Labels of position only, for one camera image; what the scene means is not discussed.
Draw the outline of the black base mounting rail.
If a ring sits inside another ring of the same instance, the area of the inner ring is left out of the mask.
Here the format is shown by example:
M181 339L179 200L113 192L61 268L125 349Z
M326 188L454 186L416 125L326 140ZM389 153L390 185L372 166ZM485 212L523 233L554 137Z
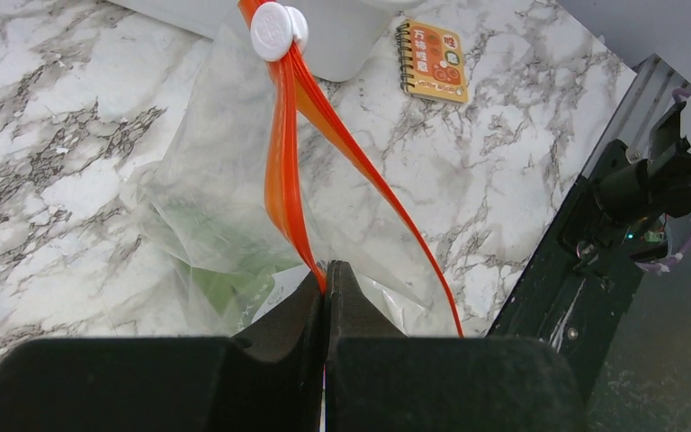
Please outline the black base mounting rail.
M628 167L622 141L609 142L592 171L570 188L487 334L534 338L569 363L589 401L642 270L624 246L630 229L597 207L600 180Z

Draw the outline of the green leafy vegetable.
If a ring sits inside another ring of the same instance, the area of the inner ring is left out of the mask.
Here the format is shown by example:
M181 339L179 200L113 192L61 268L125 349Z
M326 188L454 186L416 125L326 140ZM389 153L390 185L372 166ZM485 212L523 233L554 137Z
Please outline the green leafy vegetable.
M310 272L258 205L178 202L164 218L187 315L217 332L247 328Z

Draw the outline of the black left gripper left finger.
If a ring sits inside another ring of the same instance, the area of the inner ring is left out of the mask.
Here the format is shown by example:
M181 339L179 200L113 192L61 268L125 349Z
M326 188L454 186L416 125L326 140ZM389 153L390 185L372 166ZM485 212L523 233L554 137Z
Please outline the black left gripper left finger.
M51 337L0 363L0 431L315 431L323 296L307 276L234 337Z

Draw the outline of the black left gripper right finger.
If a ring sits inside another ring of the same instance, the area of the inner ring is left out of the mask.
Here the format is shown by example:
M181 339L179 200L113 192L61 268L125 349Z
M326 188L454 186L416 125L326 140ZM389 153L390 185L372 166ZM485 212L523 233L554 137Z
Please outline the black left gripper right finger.
M351 266L327 273L328 431L585 431L567 361L521 337L409 337Z

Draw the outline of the clear orange zip top bag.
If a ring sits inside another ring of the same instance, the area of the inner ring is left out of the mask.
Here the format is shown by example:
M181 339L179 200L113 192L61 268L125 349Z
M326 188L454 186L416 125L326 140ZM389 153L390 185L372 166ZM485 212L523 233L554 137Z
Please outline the clear orange zip top bag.
M172 259L165 207L258 205L321 292L344 261L403 334L461 336L443 270L310 73L308 40L290 6L226 2L179 128L161 161L134 172L126 205Z

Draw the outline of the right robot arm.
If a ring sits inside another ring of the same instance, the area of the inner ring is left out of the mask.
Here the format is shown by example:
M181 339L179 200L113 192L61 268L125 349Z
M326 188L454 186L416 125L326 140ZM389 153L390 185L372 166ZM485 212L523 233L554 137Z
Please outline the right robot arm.
M648 143L646 157L591 181L571 211L562 240L576 250L575 271L597 273L617 255L638 254L661 217L691 212L691 91L676 91Z

